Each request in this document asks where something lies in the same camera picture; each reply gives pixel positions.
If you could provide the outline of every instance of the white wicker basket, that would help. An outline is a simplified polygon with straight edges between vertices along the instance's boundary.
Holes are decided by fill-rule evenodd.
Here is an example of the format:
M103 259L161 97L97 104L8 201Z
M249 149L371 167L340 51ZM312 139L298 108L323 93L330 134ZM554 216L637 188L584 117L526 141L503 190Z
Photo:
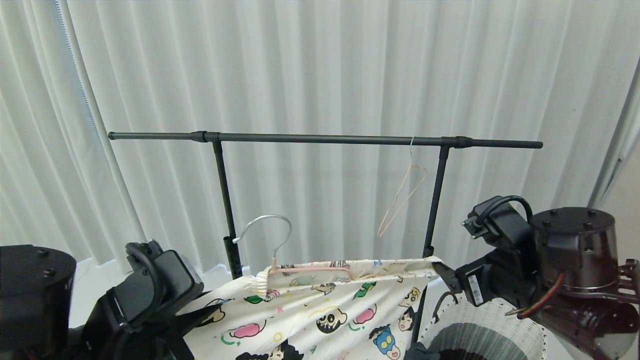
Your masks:
M464 349L488 360L546 360L547 334L532 320L504 316L514 307L494 299L474 307L462 296L447 297L421 337L432 352Z

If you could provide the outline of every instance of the white label sticker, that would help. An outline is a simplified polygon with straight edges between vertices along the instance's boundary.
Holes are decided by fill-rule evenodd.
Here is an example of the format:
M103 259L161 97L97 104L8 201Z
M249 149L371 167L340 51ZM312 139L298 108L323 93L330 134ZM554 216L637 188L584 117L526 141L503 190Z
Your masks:
M476 305L482 305L484 301L482 299L482 293L480 292L480 284L478 284L478 280L475 275L471 275L469 277L469 285L471 285L471 292L474 294Z

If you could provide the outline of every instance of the clothes rack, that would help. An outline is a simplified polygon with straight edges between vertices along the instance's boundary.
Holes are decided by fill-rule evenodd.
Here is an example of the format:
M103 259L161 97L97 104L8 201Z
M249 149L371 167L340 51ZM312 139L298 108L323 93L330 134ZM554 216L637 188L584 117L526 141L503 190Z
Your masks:
M466 136L443 136L440 138L412 137L412 136L351 136L351 135L287 135L287 134L250 134L250 133L220 133L217 131L194 131L192 133L109 133L110 140L191 140L194 142L210 142L216 157L222 200L227 217L229 236L224 237L225 250L233 279L242 276L242 263L237 244L232 240L236 237L227 172L222 151L223 142L277 142L277 143L336 143L336 144L362 144L362 145L413 145L413 146L438 146L438 170L436 171L435 187L431 196L431 209L422 247L422 257L432 256L434 248L433 229L435 228L442 181L451 149L464 149L467 147L500 147L513 149L540 149L542 142L520 140L483 140ZM412 343L418 340L420 322L424 308L426 289L422 292L420 304L416 314L416 323L413 327Z

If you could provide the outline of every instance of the wire hanger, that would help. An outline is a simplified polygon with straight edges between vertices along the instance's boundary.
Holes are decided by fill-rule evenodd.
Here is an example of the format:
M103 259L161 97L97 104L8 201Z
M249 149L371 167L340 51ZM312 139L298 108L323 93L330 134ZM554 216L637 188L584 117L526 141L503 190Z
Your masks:
M291 221L289 221L288 218L286 218L286 217L284 217L282 215L278 215L278 214L261 215L261 216L255 218L255 219L249 221L248 224L246 225L246 227L244 228L244 230L242 231L242 233L240 234L240 236L238 236L237 238L234 238L232 240L232 242L234 244L237 244L238 241L240 241L244 237L244 234L246 234L246 231L249 230L251 225L255 224L256 222L258 222L258 221L260 221L262 219L266 219L266 218L279 218L281 220L286 221L287 224L289 225L289 232L287 232L287 237L285 238L285 240L282 243L280 243L280 245L278 245L275 249L273 249L273 258L271 260L271 268L269 269L269 274L276 274L276 273L283 273L283 272L294 273L294 272L309 272L309 271L335 271L335 270L342 270L342 271L346 272L349 275L349 280L353 280L353 274L351 273L351 270L349 270L349 268L347 268L347 267L278 268L276 255L278 254L278 250L280 250L280 247L282 245L284 245L287 241L289 241L289 237L291 236L291 231L293 230L293 225L291 225Z
M409 143L409 166L406 169L406 173L404 173L404 179L402 180L402 184L400 184L400 188L396 192L396 197L394 197L393 204L391 204L391 206L389 206L389 208L387 209L387 212L385 213L385 216L382 218L382 221L380 222L380 226L378 227L378 237L379 238L381 238L385 234L385 232L387 231L387 229L389 228L391 223L396 218L396 215L398 215L400 210L402 210L404 205L409 201L409 198L413 195L413 193L415 193L415 191L418 190L418 187L427 179L427 169L413 164L413 151L412 151L412 149L413 149L413 139L414 138L415 138L415 136L411 137L411 143ZM396 206L396 203L398 201L398 197L400 196L400 192L404 188L404 183L406 182L406 179L407 179L407 177L409 177L409 173L411 172L411 169L413 169L413 168L417 168L418 171L424 172L424 176L415 185L413 190L409 193L409 195L407 195L407 197L404 199L404 201L402 201L402 204L400 204L400 206L398 207L396 212L391 216L391 219L389 220L389 222L385 225L385 220L387 219L387 216L389 215L389 212L391 211L391 209L393 209Z

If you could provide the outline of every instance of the pink hanger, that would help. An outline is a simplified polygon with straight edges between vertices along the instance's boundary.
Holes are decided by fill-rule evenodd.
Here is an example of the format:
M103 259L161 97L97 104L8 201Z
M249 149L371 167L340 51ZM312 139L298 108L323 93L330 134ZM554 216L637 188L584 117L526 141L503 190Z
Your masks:
M271 268L269 269L269 274L277 274L277 273L283 273L283 272L295 273L295 272L317 272L317 271L341 270L346 272L349 275L349 280L353 280L353 273L351 273L351 270L346 267L333 268L333 267L324 266L324 267L310 267L310 268L278 268L276 254L278 253L278 250L280 250L280 247L284 245L284 243L287 242L287 240L289 240L289 237L291 236L291 231L293 230L293 225L291 225L291 221L289 221L288 218L282 215L277 215L277 214L262 215L249 221L249 223L246 225L246 227L244 228L240 236L232 240L233 243L234 244L238 243L238 241L244 237L244 234L246 233L247 230L249 230L249 227L251 227L251 225L265 218L279 218L281 220L286 221L287 224L289 224L289 232L287 233L286 239L280 245L278 245L278 247L276 247L273 250L273 258L271 259Z

